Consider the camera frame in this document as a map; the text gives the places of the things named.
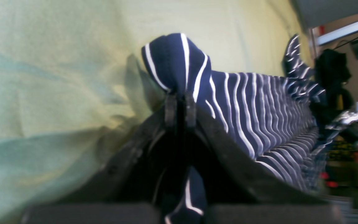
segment bedsheet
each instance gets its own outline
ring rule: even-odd
[[[301,27],[290,0],[0,0],[0,223],[86,181],[160,105],[140,49],[175,32],[216,70],[283,76]]]

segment cable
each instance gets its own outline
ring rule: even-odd
[[[357,39],[358,39],[358,37],[356,37],[356,38],[354,38],[354,39],[352,39],[352,40],[350,40],[350,41],[341,40],[341,41],[339,41],[339,43],[337,44],[337,46],[336,46],[333,50],[335,50],[335,49],[337,49],[337,48],[340,48],[340,47],[342,47],[342,46],[344,46],[344,45],[346,45],[346,44],[352,43],[353,41],[355,41],[355,40],[357,40]]]

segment pale green fabric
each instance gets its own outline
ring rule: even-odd
[[[214,70],[283,75],[301,32],[289,1],[0,0],[0,223],[86,181],[159,106],[140,57],[154,38],[187,34]]]

